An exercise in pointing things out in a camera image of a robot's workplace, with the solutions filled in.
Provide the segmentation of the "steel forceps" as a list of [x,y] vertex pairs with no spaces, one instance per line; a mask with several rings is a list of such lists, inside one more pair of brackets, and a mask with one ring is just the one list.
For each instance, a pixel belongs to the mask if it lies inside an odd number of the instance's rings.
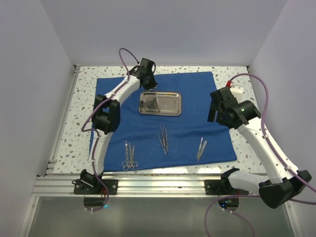
[[157,91],[157,87],[155,87],[155,96],[156,96],[157,110],[160,111],[160,108],[159,108],[159,101],[158,101],[158,91]]

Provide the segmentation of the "blue surgical cloth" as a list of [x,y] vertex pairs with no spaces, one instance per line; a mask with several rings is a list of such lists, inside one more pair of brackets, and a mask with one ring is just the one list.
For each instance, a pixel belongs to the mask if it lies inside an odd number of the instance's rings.
[[[96,94],[110,92],[123,79],[99,79]],[[207,121],[210,93],[216,90],[213,74],[165,74],[158,75],[157,81],[158,88],[162,91],[181,94],[181,114],[176,117],[140,114],[139,103],[143,89],[139,88],[132,93],[120,107],[120,124],[110,139],[103,171],[123,170],[125,141],[131,142],[136,148],[135,157],[140,170],[235,161],[237,156],[229,130]],[[158,133],[161,138],[160,124],[167,129],[166,155],[157,136]],[[201,137],[207,144],[197,161]]]

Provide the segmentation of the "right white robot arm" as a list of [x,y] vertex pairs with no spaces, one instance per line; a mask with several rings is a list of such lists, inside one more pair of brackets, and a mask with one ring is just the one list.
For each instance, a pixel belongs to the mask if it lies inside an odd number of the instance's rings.
[[210,96],[208,122],[236,129],[252,147],[267,173],[263,176],[232,168],[221,174],[219,190],[226,194],[235,190],[257,194],[273,209],[300,194],[312,176],[293,164],[276,144],[261,124],[262,116],[256,106],[249,100],[239,102],[228,87]]

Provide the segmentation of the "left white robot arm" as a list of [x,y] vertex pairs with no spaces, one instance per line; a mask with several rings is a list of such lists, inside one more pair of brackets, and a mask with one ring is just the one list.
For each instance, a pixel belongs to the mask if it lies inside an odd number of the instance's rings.
[[88,163],[80,174],[80,179],[85,182],[85,188],[90,193],[97,194],[102,190],[105,155],[110,139],[120,124],[121,105],[139,88],[148,90],[156,87],[155,69],[153,61],[140,62],[127,71],[127,75],[114,89],[95,97],[93,111],[81,128],[82,132],[90,131],[93,135]]

